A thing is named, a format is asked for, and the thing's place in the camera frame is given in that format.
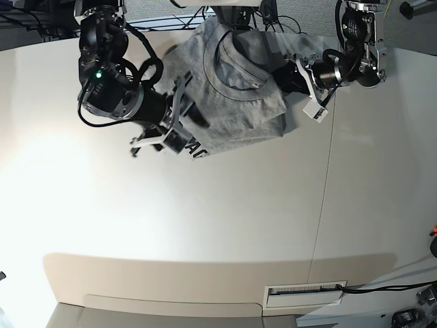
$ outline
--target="gray t-shirt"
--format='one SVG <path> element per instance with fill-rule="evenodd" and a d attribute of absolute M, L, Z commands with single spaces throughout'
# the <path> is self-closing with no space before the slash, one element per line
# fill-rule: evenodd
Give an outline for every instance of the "gray t-shirt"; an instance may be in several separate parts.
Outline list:
<path fill-rule="evenodd" d="M 177 77 L 188 71 L 193 75 L 186 93 L 210 127 L 202 128 L 189 117 L 180 121 L 207 150 L 204 156 L 282 137 L 286 106 L 267 71 L 266 46 L 258 30 L 234 33 L 210 18 L 164 56 L 163 63 L 159 92 L 171 93 Z"/>

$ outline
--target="floor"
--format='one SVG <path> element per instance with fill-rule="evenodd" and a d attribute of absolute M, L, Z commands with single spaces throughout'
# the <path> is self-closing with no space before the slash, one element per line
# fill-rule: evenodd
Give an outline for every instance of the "floor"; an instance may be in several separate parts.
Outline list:
<path fill-rule="evenodd" d="M 334 6 L 336 0 L 278 0 L 280 14 L 295 18 L 302 30 L 308 34 L 335 36 Z M 389 46 L 408 49 L 420 53 L 437 55 L 437 12 L 406 20 L 399 13 L 403 0 L 393 0 L 391 10 L 385 22 L 386 43 Z M 141 18 L 171 16 L 173 14 L 195 13 L 197 8 L 179 9 L 168 0 L 127 0 L 129 20 Z M 293 23 L 282 19 L 284 27 L 293 29 Z M 26 44 L 39 43 L 35 31 L 23 29 L 0 30 L 0 50 L 6 50 Z"/>

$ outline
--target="white table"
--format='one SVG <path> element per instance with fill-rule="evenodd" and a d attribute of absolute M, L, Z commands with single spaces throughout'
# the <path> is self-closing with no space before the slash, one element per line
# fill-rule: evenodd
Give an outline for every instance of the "white table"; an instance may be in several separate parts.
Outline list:
<path fill-rule="evenodd" d="M 189 33 L 147 36 L 162 55 Z M 291 52 L 336 45 L 330 38 L 277 37 L 294 40 L 280 42 L 295 47 Z M 136 39 L 127 56 L 143 61 Z M 192 161 L 151 148 L 132 159 L 128 142 L 138 126 L 92 129 L 80 122 L 77 40 L 0 53 L 0 269 L 9 276 L 0 284 L 0 306 L 17 327 L 29 319 L 45 324 L 56 301 L 42 257 L 52 252 L 285 262 L 293 264 L 290 282 L 282 282 L 288 284 L 370 282 L 427 255 L 436 212 L 437 95 L 422 90 L 432 85 L 425 73 L 437 69 L 436 59 L 401 50 L 391 56 L 381 88 L 340 90 L 323 123 L 302 112 L 304 97 L 292 95 L 288 115 L 298 128 L 284 138 Z M 407 79 L 412 74 L 417 78 Z M 350 297 L 356 303 L 323 307 L 302 320 L 414 301 L 405 295 Z"/>

